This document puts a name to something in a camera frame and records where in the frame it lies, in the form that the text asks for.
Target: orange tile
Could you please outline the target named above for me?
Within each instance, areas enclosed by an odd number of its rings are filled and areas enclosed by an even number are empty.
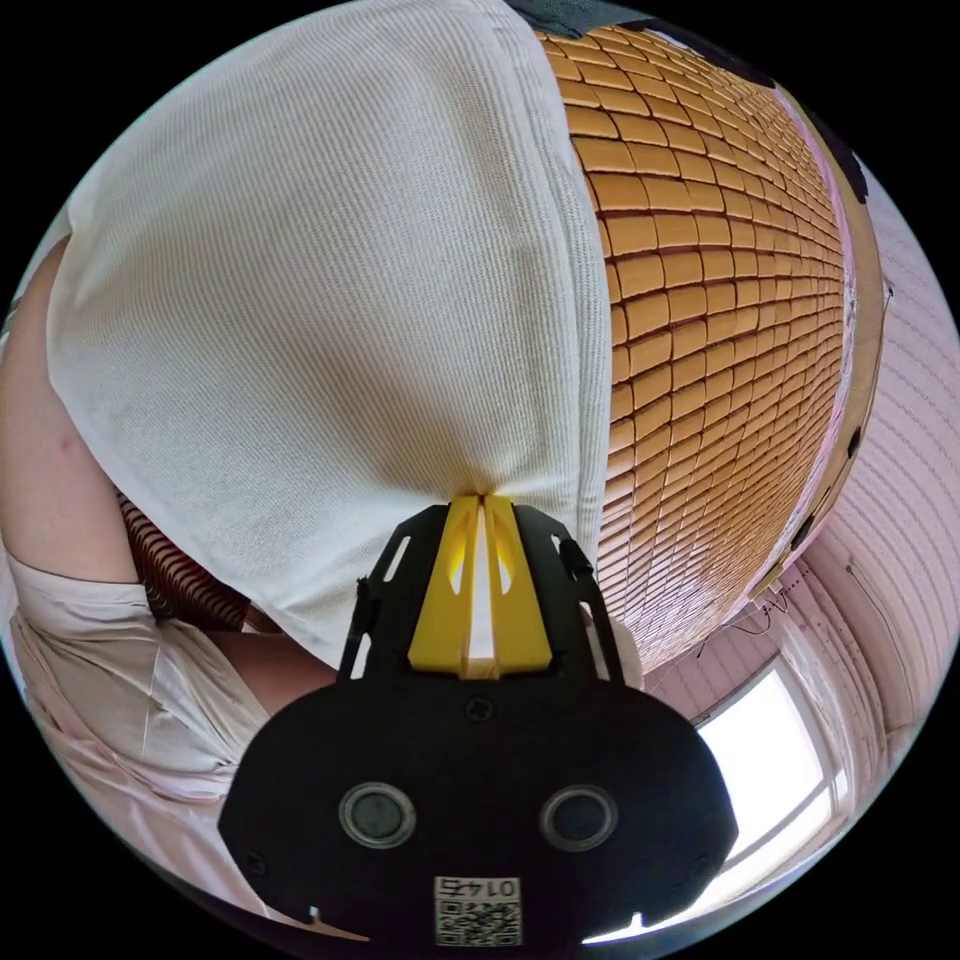
[[[662,123],[663,132],[667,135],[667,140],[674,150],[684,150],[687,153],[706,155],[707,148],[704,146],[703,138],[691,127],[682,126],[679,123],[671,123],[664,120]]]
[[[720,192],[723,194],[723,205],[727,216],[740,217],[744,220],[750,219],[750,201],[746,194],[734,190],[732,187],[723,187]]]
[[[654,80],[652,77],[644,77],[638,73],[631,73],[629,77],[633,81],[637,93],[659,97],[661,100],[671,100],[676,103],[677,97],[673,89],[662,80]]]
[[[759,280],[737,280],[737,306],[751,307],[760,302]]]
[[[645,437],[651,434],[658,427],[670,422],[671,403],[670,397],[662,397],[654,400],[649,406],[638,410],[633,416],[634,429],[638,437]]]
[[[666,147],[653,147],[646,143],[629,144],[629,154],[633,159],[637,173],[663,177],[679,177],[680,167],[672,150]]]
[[[690,117],[687,111],[679,103],[673,103],[670,100],[662,100],[660,97],[646,97],[647,106],[650,112],[658,120],[666,120],[671,124],[689,125]]]
[[[720,139],[723,136],[723,131],[720,129],[720,124],[717,123],[713,117],[707,116],[707,114],[700,113],[696,110],[689,110],[688,115],[690,117],[691,124],[693,124],[694,130],[699,130],[700,133],[704,134],[705,137],[709,136],[716,143],[723,142]]]
[[[748,196],[756,202],[763,199],[763,184],[760,182],[756,173],[756,162],[751,160],[747,154],[734,150],[734,156],[737,158],[737,166],[743,176],[743,189]]]
[[[599,219],[597,220],[597,229],[600,231],[600,246],[603,249],[603,257],[606,259],[613,254],[613,250],[610,248],[610,234],[607,233],[607,225]]]
[[[685,417],[694,410],[702,407],[707,402],[706,387],[703,381],[691,383],[689,387],[676,391],[670,397],[671,419],[678,420]]]
[[[637,447],[636,447],[636,464],[641,466],[643,464],[654,462],[659,467],[655,472],[650,472],[647,476],[638,476],[637,480],[640,486],[637,488],[637,494],[640,496],[640,501],[646,500],[651,496],[654,496],[660,492],[662,483],[662,477],[659,482],[657,475],[667,468],[669,462],[667,450],[670,446],[670,426],[669,424],[664,424],[658,430],[653,430],[648,434],[637,435]]]
[[[703,430],[703,421],[703,407],[694,410],[693,413],[687,414],[685,417],[681,417],[679,420],[674,420],[671,424],[670,442],[672,444],[682,443],[692,437],[697,441],[696,446],[693,447],[693,452],[696,453],[700,447],[700,431]]]
[[[631,433],[633,432],[633,424],[630,423]],[[633,447],[629,447],[622,450],[611,451],[607,455],[607,482],[609,483],[615,477],[623,476],[624,474],[629,474],[631,477],[633,475]]]
[[[704,250],[701,257],[704,280],[729,280],[733,277],[733,255],[729,250]]]
[[[630,375],[636,376],[670,359],[671,337],[668,330],[653,333],[630,344]]]
[[[617,67],[602,67],[594,63],[579,63],[578,66],[585,83],[597,87],[633,90],[629,77]]]
[[[673,383],[668,364],[661,364],[647,373],[638,376],[633,381],[633,409],[642,407],[659,400],[670,393]]]
[[[713,166],[709,160],[697,156],[695,153],[688,153],[686,149],[679,147],[672,141],[670,145],[677,148],[677,163],[680,165],[680,174],[684,180],[709,184],[716,183]]]
[[[671,323],[702,317],[707,312],[707,293],[700,286],[675,287],[667,291],[667,300]]]
[[[625,73],[637,74],[638,76],[652,77],[654,80],[662,80],[663,74],[652,63],[646,60],[640,60],[636,56],[627,56],[621,53],[610,52],[613,62]]]
[[[760,325],[759,307],[739,307],[736,311],[736,335],[752,333]]]
[[[673,364],[673,389],[679,390],[695,380],[703,380],[707,375],[706,352],[692,353]]]
[[[626,304],[627,332],[631,340],[660,330],[670,322],[670,307],[665,293],[653,293]]]
[[[664,284],[668,288],[703,281],[703,261],[699,253],[664,253],[662,259]]]
[[[733,349],[733,343],[729,340],[713,344],[707,349],[707,376],[710,377],[728,367],[732,367],[735,357],[736,352]]]
[[[617,128],[613,121],[600,110],[589,107],[567,107],[567,127],[571,134],[584,137],[610,137],[616,139]]]
[[[703,411],[699,411],[700,421],[703,421]],[[684,417],[682,420],[677,421],[673,424],[674,433],[677,432],[677,424],[685,423],[690,420],[689,417]],[[693,473],[694,467],[696,466],[696,460],[694,459],[697,455],[697,451],[700,449],[700,436],[686,436],[683,438],[677,437],[670,441],[670,449],[668,453],[668,467],[667,467],[667,485],[675,483],[681,477],[686,476],[688,473]],[[678,507],[682,511],[683,503],[686,500],[686,495],[681,495],[679,503],[665,503],[664,504],[664,515],[672,514]]]
[[[671,290],[670,294],[695,289],[697,288],[686,287],[684,290]],[[691,353],[703,350],[707,345],[707,323],[705,320],[693,320],[689,323],[673,327],[672,333],[674,360],[679,360],[681,357],[686,357]]]
[[[737,332],[737,315],[735,312],[714,313],[707,317],[707,343],[718,343],[729,340]]]
[[[757,353],[770,353],[774,347],[773,330],[761,330],[757,333]],[[770,366],[773,366],[773,356],[770,357]]]
[[[610,248],[616,256],[657,249],[657,230],[650,214],[637,217],[611,217],[606,221]]]
[[[690,194],[682,180],[643,177],[643,186],[651,210],[679,210],[690,212]]]
[[[653,216],[657,245],[661,250],[670,247],[695,247],[699,241],[697,222],[689,214],[657,213]]]
[[[759,257],[757,257],[757,272],[760,272]],[[764,277],[762,273],[760,276],[760,302],[776,311],[776,307],[773,306],[773,301],[777,298],[777,281],[773,277]]]
[[[633,390],[630,384],[621,384],[613,388],[610,397],[610,419],[619,420],[633,413]]]
[[[622,294],[620,292],[620,280],[617,277],[617,268],[612,264],[606,264],[607,269],[607,290],[610,296],[611,303],[618,303]]]
[[[592,63],[602,67],[616,66],[609,54],[599,48],[588,47],[582,43],[570,43],[560,39],[554,39],[552,42],[577,63]]]
[[[688,90],[678,90],[676,88],[674,88],[674,93],[677,95],[677,100],[679,100],[688,111],[697,110],[707,116],[711,115],[710,106],[703,97],[699,97],[695,93],[690,93]]]
[[[756,254],[753,252],[755,248],[755,242],[752,223],[749,223],[745,220],[731,220],[730,244],[731,246],[740,247],[741,249],[745,248],[746,251],[749,251],[750,256],[753,257],[754,262],[756,262]],[[734,256],[733,261],[734,264],[736,264],[736,256]]]
[[[752,250],[733,251],[733,272],[737,277],[757,276],[757,255]],[[757,299],[760,299],[760,286],[757,284]]]
[[[590,182],[603,211],[645,210],[649,206],[643,182],[639,177],[620,173],[594,173],[590,175]]]
[[[617,275],[623,296],[637,297],[663,287],[663,261],[657,253],[620,260]]]
[[[594,87],[592,89],[604,110],[611,113],[629,113],[639,117],[650,116],[650,108],[643,97],[632,90],[617,90],[613,87]]]
[[[702,247],[730,246],[730,224],[723,217],[696,214],[697,234]]]
[[[720,120],[719,123],[720,129],[723,131],[723,139],[734,150],[745,150],[747,141],[744,139],[743,134],[736,127],[731,127],[722,120]]]
[[[723,163],[719,160],[714,160],[713,172],[716,174],[717,183],[720,184],[721,187],[727,187],[737,193],[743,193],[743,177],[740,176],[740,171],[736,167],[732,167],[730,164]],[[748,203],[746,207],[747,216],[749,216],[750,204]]]
[[[619,140],[601,140],[598,137],[572,137],[571,139],[583,169],[587,173],[595,170],[634,173],[636,170],[627,145]]]
[[[743,363],[738,363],[733,368],[733,389],[736,390],[744,384],[752,383],[755,371],[756,361],[754,360],[745,360]]]
[[[714,400],[710,400],[704,407],[703,425],[705,428],[722,420],[730,412],[730,394],[724,393]]]
[[[752,335],[733,341],[733,355],[737,363],[750,360],[757,355],[757,338]]]
[[[580,80],[580,71],[573,61],[569,60],[563,54],[547,52],[547,58],[550,60],[550,66],[558,80]]]
[[[667,135],[656,120],[645,120],[629,113],[613,113],[611,122],[628,143],[649,143],[652,146],[667,146]]]
[[[755,197],[750,198],[750,209],[753,211],[753,221],[761,226],[770,227],[770,208]]]
[[[710,406],[710,400],[713,399],[710,396],[709,389],[707,391],[707,406],[704,407],[704,423],[706,423],[706,413],[707,409]],[[716,423],[713,423],[711,426],[706,427],[703,431],[703,435],[700,438],[700,445],[702,447],[712,446],[714,443],[719,443],[723,439],[723,435],[727,430],[727,421],[718,420]]]
[[[712,283],[707,287],[707,313],[724,313],[737,305],[737,291],[732,283]]]
[[[615,347],[627,342],[627,317],[623,307],[613,307],[610,311],[612,340]]]
[[[677,156],[681,172],[683,170],[684,160],[689,161],[691,159],[697,158],[687,153],[681,153]],[[723,213],[723,195],[720,193],[719,188],[707,183],[689,181],[687,183],[687,192],[690,194],[690,205],[694,210]]]
[[[560,87],[560,96],[568,106],[593,108],[600,106],[600,98],[593,87],[588,87],[587,84],[576,80],[558,80],[557,84]]]
[[[760,234],[757,233],[757,249],[759,245]],[[757,272],[761,277],[774,277],[777,272],[777,259],[769,253],[757,253]]]
[[[630,352],[626,346],[613,348],[613,382],[623,383],[630,379]]]

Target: pink wall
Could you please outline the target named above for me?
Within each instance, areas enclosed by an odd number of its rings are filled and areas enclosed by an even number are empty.
[[[736,627],[718,630],[702,645],[702,653],[700,650],[700,647],[690,650],[644,678],[647,693],[663,700],[688,720],[701,716],[724,700],[777,652],[766,635],[752,636]]]
[[[804,559],[850,623],[896,731],[926,715],[960,632],[960,340],[915,237],[867,180],[893,298],[863,443]]]

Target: qr code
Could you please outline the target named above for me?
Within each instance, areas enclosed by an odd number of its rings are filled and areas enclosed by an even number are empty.
[[[438,877],[436,940],[444,947],[516,947],[522,940],[519,882]]]

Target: textured acoustic panel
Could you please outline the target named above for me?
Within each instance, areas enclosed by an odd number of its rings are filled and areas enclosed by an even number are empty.
[[[610,288],[598,573],[652,669],[719,626],[797,506],[839,383],[839,230],[774,91],[646,33],[539,36]]]

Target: screw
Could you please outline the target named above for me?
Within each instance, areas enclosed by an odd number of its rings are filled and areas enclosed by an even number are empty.
[[[467,701],[464,713],[468,720],[472,720],[474,723],[484,723],[493,718],[493,701],[486,697],[471,697]]]
[[[267,861],[260,856],[259,853],[254,853],[252,850],[247,851],[247,874],[251,877],[265,877],[267,875]]]

